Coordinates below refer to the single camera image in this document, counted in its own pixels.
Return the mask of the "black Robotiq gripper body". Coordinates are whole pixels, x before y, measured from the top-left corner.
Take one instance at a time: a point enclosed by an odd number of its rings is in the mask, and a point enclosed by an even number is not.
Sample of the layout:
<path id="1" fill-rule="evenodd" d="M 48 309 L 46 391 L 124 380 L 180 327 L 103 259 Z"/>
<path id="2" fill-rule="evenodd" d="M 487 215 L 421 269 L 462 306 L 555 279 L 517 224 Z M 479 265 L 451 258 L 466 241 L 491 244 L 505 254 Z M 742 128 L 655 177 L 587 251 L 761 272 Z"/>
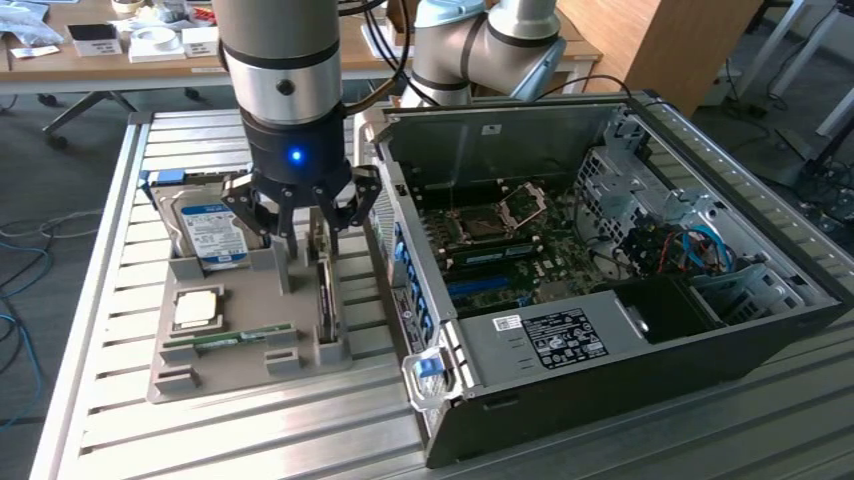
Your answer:
<path id="1" fill-rule="evenodd" d="M 351 164 L 344 147 L 344 108 L 335 106 L 316 120 L 279 125 L 260 122 L 240 108 L 252 157 L 252 185 L 271 200 L 282 191 L 295 201 L 314 201 L 315 188 L 336 196 L 350 183 Z"/>

